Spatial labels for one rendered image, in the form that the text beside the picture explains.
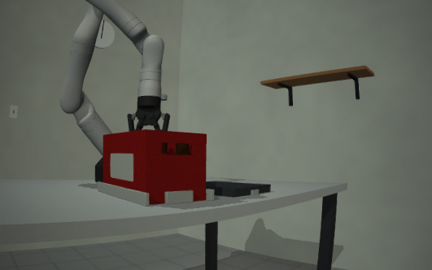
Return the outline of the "red crate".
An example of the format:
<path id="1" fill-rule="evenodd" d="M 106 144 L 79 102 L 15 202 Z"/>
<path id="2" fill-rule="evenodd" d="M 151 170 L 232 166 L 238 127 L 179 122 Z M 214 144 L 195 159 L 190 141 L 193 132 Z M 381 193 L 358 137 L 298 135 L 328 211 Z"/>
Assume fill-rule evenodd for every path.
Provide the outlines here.
<path id="1" fill-rule="evenodd" d="M 162 142 L 169 155 L 162 155 Z M 191 155 L 173 155 L 176 143 Z M 103 135 L 103 182 L 149 193 L 149 203 L 164 204 L 165 192 L 193 190 L 206 200 L 207 134 L 143 129 Z"/>

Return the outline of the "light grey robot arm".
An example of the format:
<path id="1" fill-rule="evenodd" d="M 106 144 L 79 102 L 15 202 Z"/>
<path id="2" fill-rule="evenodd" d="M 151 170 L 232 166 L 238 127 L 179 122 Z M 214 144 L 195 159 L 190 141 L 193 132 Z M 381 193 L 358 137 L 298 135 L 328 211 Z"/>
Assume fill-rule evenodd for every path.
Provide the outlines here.
<path id="1" fill-rule="evenodd" d="M 88 10 L 72 39 L 60 106 L 64 112 L 76 117 L 77 125 L 103 156 L 103 135 L 112 132 L 82 90 L 103 14 L 128 36 L 142 55 L 137 97 L 157 96 L 161 101 L 167 100 L 167 95 L 161 93 L 164 41 L 160 36 L 150 35 L 144 23 L 116 0 L 86 1 L 89 2 Z"/>

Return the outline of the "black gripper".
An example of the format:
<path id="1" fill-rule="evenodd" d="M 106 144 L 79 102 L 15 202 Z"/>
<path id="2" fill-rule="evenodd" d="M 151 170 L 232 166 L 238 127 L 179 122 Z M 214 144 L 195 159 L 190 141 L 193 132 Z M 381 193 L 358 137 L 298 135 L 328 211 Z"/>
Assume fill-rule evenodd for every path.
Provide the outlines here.
<path id="1" fill-rule="evenodd" d="M 162 116 L 164 120 L 162 131 L 168 131 L 170 115 L 160 110 L 161 97 L 140 96 L 137 98 L 137 111 L 135 114 L 128 114 L 129 131 L 142 130 L 143 126 L 153 125 L 155 130 L 160 130 L 158 120 Z M 135 117 L 138 119 L 137 127 L 134 130 Z M 156 123 L 157 122 L 157 123 Z M 166 130 L 167 129 L 167 130 Z"/>

